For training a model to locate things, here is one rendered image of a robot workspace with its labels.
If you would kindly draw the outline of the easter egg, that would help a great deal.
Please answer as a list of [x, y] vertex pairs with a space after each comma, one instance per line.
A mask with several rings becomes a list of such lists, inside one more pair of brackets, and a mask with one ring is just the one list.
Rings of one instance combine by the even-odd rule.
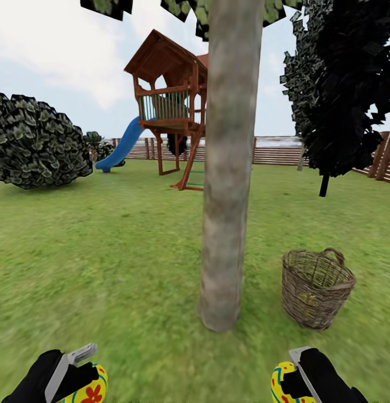
[[92, 363], [92, 366], [97, 367], [99, 379], [92, 380], [89, 385], [63, 398], [63, 403], [102, 403], [104, 401], [108, 388], [106, 371], [97, 363]]
[[293, 399], [290, 394], [283, 393], [280, 382], [283, 381], [285, 374], [295, 371], [294, 363], [292, 362], [282, 362], [275, 368], [271, 380], [271, 393], [274, 403], [316, 403], [313, 396]]

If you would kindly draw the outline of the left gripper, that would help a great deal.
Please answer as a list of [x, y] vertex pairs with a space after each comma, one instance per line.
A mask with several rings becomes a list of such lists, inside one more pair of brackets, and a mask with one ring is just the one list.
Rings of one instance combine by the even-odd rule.
[[81, 388], [89, 385], [92, 380], [98, 380], [99, 373], [97, 367], [92, 366], [92, 362], [88, 362], [79, 368], [73, 366], [73, 376], [71, 381], [64, 390], [58, 392], [52, 400], [52, 403], [67, 397], [68, 395], [80, 390]]

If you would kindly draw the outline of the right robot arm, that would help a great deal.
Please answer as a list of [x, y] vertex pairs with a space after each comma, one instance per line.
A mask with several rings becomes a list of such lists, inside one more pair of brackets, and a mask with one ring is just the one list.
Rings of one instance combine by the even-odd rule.
[[313, 396], [316, 403], [369, 403], [356, 387], [348, 387], [318, 349], [304, 346], [288, 352], [296, 371], [280, 382], [284, 394], [293, 399]]

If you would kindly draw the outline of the wicker basket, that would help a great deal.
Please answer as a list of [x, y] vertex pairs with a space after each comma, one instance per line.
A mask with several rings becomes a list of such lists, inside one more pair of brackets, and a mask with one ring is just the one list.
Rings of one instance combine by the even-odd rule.
[[[322, 258], [327, 258], [334, 261], [343, 275], [336, 283], [333, 283], [330, 288], [324, 288], [322, 284], [314, 283], [310, 279], [310, 273], [306, 273], [306, 267], [303, 265], [295, 266], [290, 264], [290, 256], [298, 260], [298, 254], [306, 252], [307, 254], [313, 253]], [[329, 252], [333, 252], [337, 261], [326, 256]], [[312, 255], [312, 257], [313, 257]], [[283, 262], [283, 275], [281, 282], [281, 304], [283, 304], [284, 312], [298, 325], [313, 331], [327, 330], [331, 327], [332, 321], [335, 319], [337, 313], [340, 311], [343, 304], [348, 299], [350, 293], [356, 286], [356, 277], [351, 270], [347, 270], [344, 265], [344, 255], [341, 251], [333, 247], [326, 248], [322, 252], [309, 251], [305, 249], [288, 250], [281, 257]], [[330, 265], [329, 263], [329, 265]], [[347, 278], [345, 278], [347, 276]], [[306, 294], [307, 300], [304, 302], [302, 296]], [[308, 299], [313, 297], [311, 308], [306, 316]], [[316, 309], [316, 304], [319, 307]]]

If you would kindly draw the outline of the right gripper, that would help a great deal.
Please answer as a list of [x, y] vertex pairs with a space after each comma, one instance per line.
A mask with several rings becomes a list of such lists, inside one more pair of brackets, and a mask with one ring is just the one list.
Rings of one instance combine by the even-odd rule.
[[283, 393], [290, 394], [293, 399], [313, 396], [306, 384], [304, 384], [299, 368], [295, 372], [285, 374], [283, 381], [280, 383]]

